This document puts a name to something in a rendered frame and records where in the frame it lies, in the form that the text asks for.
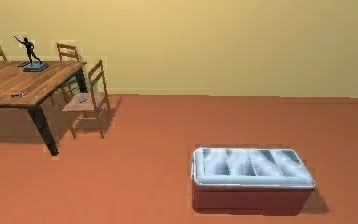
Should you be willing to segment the black figure statue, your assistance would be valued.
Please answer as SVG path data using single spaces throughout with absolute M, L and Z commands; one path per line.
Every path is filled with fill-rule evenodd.
M 20 64 L 24 72 L 41 72 L 49 67 L 47 62 L 43 62 L 34 52 L 35 45 L 24 37 L 22 40 L 15 37 L 15 39 L 26 48 L 26 54 L 28 57 L 27 62 Z

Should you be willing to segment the wooden dining table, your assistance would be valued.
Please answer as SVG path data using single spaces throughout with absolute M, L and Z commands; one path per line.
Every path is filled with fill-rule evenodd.
M 49 61 L 41 72 L 24 72 L 19 61 L 0 61 L 0 108 L 25 109 L 52 156 L 59 154 L 41 104 L 71 77 L 78 79 L 79 90 L 87 93 L 85 62 Z M 24 97 L 11 94 L 25 92 Z

